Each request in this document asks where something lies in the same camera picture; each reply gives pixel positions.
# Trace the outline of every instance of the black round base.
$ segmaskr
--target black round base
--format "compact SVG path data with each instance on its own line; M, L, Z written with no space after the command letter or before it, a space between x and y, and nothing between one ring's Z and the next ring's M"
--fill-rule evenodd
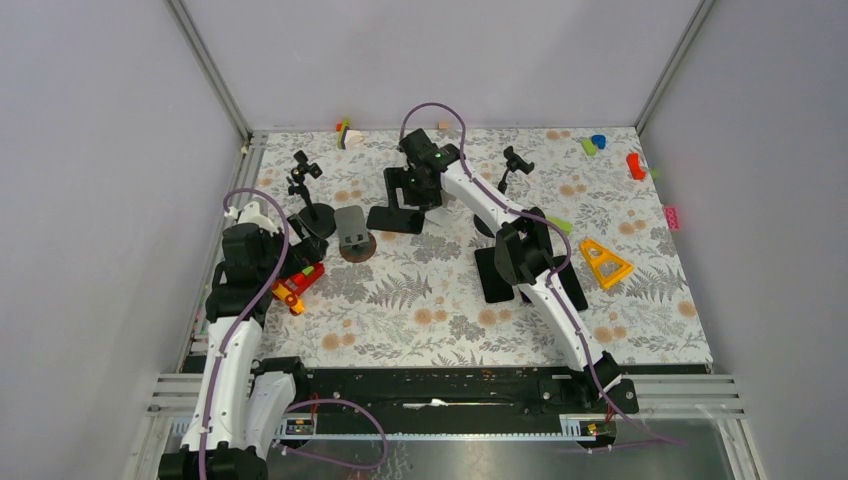
M495 234L489 230L489 227L486 226L483 220L480 220L480 217L477 215L474 215L474 228L476 228L481 235L485 235L489 238L495 238Z
M300 219L315 236L323 239L329 238L336 231L336 217L334 216L336 209L325 203L314 203L312 207L315 208L316 216L312 216L309 207L303 207L303 210L298 214Z

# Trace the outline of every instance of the metal corner post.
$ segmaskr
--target metal corner post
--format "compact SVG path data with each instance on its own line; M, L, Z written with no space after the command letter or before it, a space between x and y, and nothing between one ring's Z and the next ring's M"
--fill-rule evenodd
M250 139L250 126L241 114L241 110L239 110L233 94L224 82L221 71L218 70L218 66L212 60L212 55L209 54L209 50L203 43L203 39L200 37L200 33L197 31L197 27L191 19L185 3L183 0L165 0L165 5L170 10L171 15L173 15L174 22L176 22L180 31L183 32L186 43L191 48L192 53L197 59L197 63L203 70L203 74L206 75L206 79L209 80L209 86L212 87L212 91L215 92L215 96L218 97L221 106L227 112L227 116L233 123L233 127L239 136L241 136L242 141L247 144L247 141Z
M680 67L680 64L689 52L689 48L692 46L692 43L694 43L695 38L701 31L701 27L704 25L704 22L707 20L707 17L709 17L710 12L713 10L713 7L717 2L718 0L701 0L698 3L698 7L692 14L692 18L689 19L689 24L686 25L686 29L683 31L680 41L677 42L677 46L674 47L674 51L671 53L668 63L666 63L659 80L657 80L657 84L654 85L654 89L648 96L647 103L645 103L645 106L642 108L642 112L639 113L639 117L636 119L635 127L637 135L642 135L642 132L645 131L645 127L648 125L648 121L651 119L651 115L657 107L657 102L659 102L660 98L662 98L671 79L674 78L674 74L677 73L677 69Z

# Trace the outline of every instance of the table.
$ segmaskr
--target table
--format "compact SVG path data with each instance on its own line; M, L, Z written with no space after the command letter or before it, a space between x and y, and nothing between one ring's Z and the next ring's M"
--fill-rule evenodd
M456 131L428 132L437 144L458 145ZM587 155L580 144L606 136L604 150ZM287 215L302 208L288 196L292 155L303 150L324 170L307 180L313 201L336 208L361 205L367 215L386 205L382 171L402 166L397 131L365 132L365 143L336 148L335 132L272 133L256 188L273 195ZM586 326L620 364L712 362L689 285L653 180L631 178L625 157L642 154L633 128L474 129L466 154L493 185L512 145L530 175L510 174L507 196L573 224L573 264L589 302ZM515 300L487 305L475 249L494 245L476 232L473 214L453 203L439 225L421 235L373 232L376 254L348 263L330 237L326 274L303 295L306 313L292 316L275 302L259 356L299 355L308 367L555 365L562 346L532 305ZM591 238L634 265L609 290L592 275L577 246ZM552 235L555 253L565 251Z

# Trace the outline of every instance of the orange triangular frame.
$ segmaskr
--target orange triangular frame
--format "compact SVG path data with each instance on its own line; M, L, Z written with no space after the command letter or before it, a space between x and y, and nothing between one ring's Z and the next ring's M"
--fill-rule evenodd
M609 290L633 271L633 265L622 260L618 255L610 252L591 238L587 238L580 244L580 251L583 253L583 258L586 259L586 263L589 264L589 268L592 269L592 273L595 274L595 278L598 279L598 283L601 284L604 290ZM618 265L618 269L610 275L604 276L601 274L601 265L607 262Z

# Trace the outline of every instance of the floral tablecloth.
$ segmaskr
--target floral tablecloth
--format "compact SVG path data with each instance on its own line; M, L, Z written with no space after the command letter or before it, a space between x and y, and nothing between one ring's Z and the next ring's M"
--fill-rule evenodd
M458 132L429 132L438 144L458 144ZM587 155L582 138L604 134L606 149ZM324 175L307 184L316 202L334 207L385 205L382 171L402 166L397 131L365 132L365 144L336 148L336 134L269 136L257 188L287 214L302 208L287 194L292 154L303 150ZM496 184L508 145L528 162L530 175L510 174L507 196L539 206L573 224L573 263L589 302L587 327L619 363L712 361L680 259L653 181L631 178L625 157L642 153L632 128L471 130L466 154ZM473 214L453 202L440 225L421 235L373 232L376 254L348 263L333 235L326 274L303 295L306 313L292 316L275 302L260 355L299 355L310 367L562 364L561 346L532 305L488 305L474 250L493 245L476 232ZM577 246L592 238L635 267L610 290L598 285ZM554 250L564 252L552 235Z

